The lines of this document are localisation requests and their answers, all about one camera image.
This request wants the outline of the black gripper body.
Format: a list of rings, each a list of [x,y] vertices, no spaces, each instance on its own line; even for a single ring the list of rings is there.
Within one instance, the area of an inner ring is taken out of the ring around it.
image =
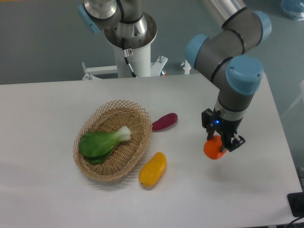
[[[242,117],[238,120],[228,120],[222,117],[223,112],[221,110],[213,109],[212,112],[212,125],[219,135],[229,135],[234,137],[237,134],[238,127],[242,121]]]

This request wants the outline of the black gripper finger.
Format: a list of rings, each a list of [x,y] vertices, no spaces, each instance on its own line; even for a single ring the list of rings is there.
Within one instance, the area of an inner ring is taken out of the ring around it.
[[[206,129],[207,132],[207,140],[211,140],[214,136],[214,128],[212,125],[212,110],[206,109],[201,113],[202,127]]]
[[[222,142],[222,145],[219,150],[220,153],[223,153],[224,151],[232,152],[246,142],[245,138],[240,135],[230,137],[229,135],[222,134],[220,137]]]

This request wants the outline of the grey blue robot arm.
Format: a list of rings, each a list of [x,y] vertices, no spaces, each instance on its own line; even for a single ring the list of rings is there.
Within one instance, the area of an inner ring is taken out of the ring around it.
[[[245,143],[237,134],[264,75],[262,64],[246,52],[267,39],[271,21],[261,11],[250,11],[241,0],[206,0],[204,5],[222,28],[213,38],[194,36],[185,48],[185,60],[218,90],[213,109],[201,114],[207,142],[220,142],[218,154]],[[85,0],[78,6],[83,23],[92,33],[104,32],[116,48],[119,77],[151,76],[151,57],[136,51],[156,37],[154,19],[143,11],[140,0]]]

